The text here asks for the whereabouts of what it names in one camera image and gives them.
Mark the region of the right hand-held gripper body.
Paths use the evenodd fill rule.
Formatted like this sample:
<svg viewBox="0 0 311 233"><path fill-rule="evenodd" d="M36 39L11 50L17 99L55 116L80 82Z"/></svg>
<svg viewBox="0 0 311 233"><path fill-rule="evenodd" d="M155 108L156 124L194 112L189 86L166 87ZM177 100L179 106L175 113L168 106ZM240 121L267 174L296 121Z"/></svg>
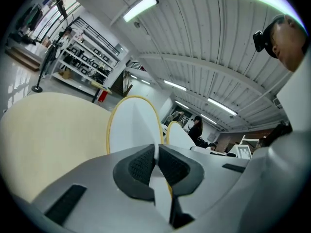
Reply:
<svg viewBox="0 0 311 233"><path fill-rule="evenodd" d="M252 153L248 145L234 145L228 154L235 154L237 158L250 160Z"/></svg>

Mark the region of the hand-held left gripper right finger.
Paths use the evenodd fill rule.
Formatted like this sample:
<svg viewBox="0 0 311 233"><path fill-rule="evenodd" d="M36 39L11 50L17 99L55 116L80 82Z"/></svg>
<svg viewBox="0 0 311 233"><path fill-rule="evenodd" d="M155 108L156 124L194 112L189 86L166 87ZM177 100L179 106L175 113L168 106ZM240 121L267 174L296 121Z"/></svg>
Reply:
<svg viewBox="0 0 311 233"><path fill-rule="evenodd" d="M210 209L235 185L247 160L160 144L157 165L172 198L169 223L178 229Z"/></svg>

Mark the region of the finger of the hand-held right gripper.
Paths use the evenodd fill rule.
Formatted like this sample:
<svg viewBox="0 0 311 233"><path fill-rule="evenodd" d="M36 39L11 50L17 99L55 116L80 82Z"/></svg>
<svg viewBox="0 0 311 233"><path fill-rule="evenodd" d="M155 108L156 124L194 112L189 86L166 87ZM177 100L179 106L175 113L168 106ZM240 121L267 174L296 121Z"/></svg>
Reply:
<svg viewBox="0 0 311 233"><path fill-rule="evenodd" d="M203 153L203 154L210 154L211 153L211 150L209 147L202 148L202 147L198 147L198 146L193 146L193 147L191 147L191 150L195 151L195 152Z"/></svg>

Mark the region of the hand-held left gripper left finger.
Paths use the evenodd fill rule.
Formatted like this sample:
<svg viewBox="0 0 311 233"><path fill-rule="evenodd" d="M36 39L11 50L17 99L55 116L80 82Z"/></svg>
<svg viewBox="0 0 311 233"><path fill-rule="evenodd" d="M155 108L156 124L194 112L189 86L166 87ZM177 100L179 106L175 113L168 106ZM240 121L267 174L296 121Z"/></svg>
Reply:
<svg viewBox="0 0 311 233"><path fill-rule="evenodd" d="M73 233L166 233L149 186L154 144L92 158L33 201L48 219Z"/></svg>

